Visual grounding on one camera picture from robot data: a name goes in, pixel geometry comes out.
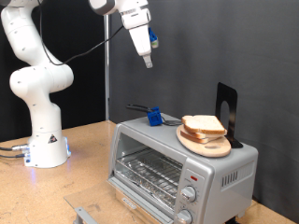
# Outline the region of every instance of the metal pole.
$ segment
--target metal pole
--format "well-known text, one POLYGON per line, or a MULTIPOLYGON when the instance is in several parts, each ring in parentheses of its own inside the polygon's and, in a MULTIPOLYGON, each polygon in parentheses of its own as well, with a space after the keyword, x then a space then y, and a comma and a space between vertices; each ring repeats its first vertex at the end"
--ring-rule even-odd
MULTIPOLYGON (((110 37, 110 17, 109 15, 104 16, 105 24, 105 39, 110 37)), ((109 98, 110 98, 110 89, 109 89, 109 57, 110 57, 110 41, 107 41, 105 44, 105 118, 106 120, 110 119, 109 112, 109 98)))

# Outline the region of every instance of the metal bracket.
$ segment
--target metal bracket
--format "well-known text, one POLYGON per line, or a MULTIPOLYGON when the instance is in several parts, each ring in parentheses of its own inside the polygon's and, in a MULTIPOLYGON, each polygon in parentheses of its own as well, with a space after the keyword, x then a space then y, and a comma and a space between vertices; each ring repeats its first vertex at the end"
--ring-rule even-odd
POLYGON ((218 83, 217 100, 216 100, 216 117, 221 120, 221 105, 226 101, 230 109, 230 119, 228 123, 228 131, 226 138, 230 141, 232 148, 242 148, 243 145, 234 138, 235 134, 235 114, 237 93, 236 90, 230 88, 223 83, 218 83))
POLYGON ((73 224, 83 224, 83 221, 86 224, 98 224, 94 219, 84 210, 83 207, 75 208, 75 212, 77 213, 76 220, 73 224))

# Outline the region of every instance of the wooden cutting board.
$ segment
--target wooden cutting board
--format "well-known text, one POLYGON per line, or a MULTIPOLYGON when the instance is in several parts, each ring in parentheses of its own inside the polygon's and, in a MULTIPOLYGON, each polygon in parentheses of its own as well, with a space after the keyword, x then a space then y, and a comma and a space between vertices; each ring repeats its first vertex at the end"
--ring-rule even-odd
POLYGON ((218 138, 214 141, 206 144, 195 143, 189 139, 180 135, 180 131, 183 130, 183 125, 177 128, 177 137, 180 143, 187 149, 206 157, 223 157, 230 153, 231 144, 226 137, 218 138))

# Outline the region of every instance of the oven top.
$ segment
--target oven top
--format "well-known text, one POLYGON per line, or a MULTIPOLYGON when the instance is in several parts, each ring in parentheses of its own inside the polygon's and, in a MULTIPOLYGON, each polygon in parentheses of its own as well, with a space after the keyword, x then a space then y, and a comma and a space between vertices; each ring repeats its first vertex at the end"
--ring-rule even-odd
MULTIPOLYGON (((166 114, 163 114, 165 119, 176 119, 166 114)), ((225 157, 220 158, 209 158, 203 157, 196 153, 189 151, 185 146, 183 146, 176 135, 176 129, 178 126, 167 126, 167 125, 159 125, 159 126, 150 126, 149 120, 147 117, 141 119, 133 119, 129 121, 123 122, 121 125, 128 127, 138 133, 146 135, 148 138, 153 139, 161 144, 171 147, 176 151, 180 152, 182 155, 189 157, 195 161, 202 161, 205 164, 209 164, 214 167, 216 170, 221 169, 228 162, 235 162, 236 160, 242 160, 242 158, 246 157, 249 154, 252 154, 252 157, 256 154, 256 149, 254 147, 250 147, 246 144, 243 144, 243 148, 232 149, 231 153, 225 157)))

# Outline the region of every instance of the stack of bread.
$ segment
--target stack of bread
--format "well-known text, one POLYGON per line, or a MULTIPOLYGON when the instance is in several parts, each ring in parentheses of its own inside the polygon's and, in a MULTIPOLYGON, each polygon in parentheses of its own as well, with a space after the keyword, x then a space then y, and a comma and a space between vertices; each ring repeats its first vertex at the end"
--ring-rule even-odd
POLYGON ((184 116, 181 122, 184 127, 181 128, 180 135, 196 143, 206 144, 227 134, 215 116, 184 116))

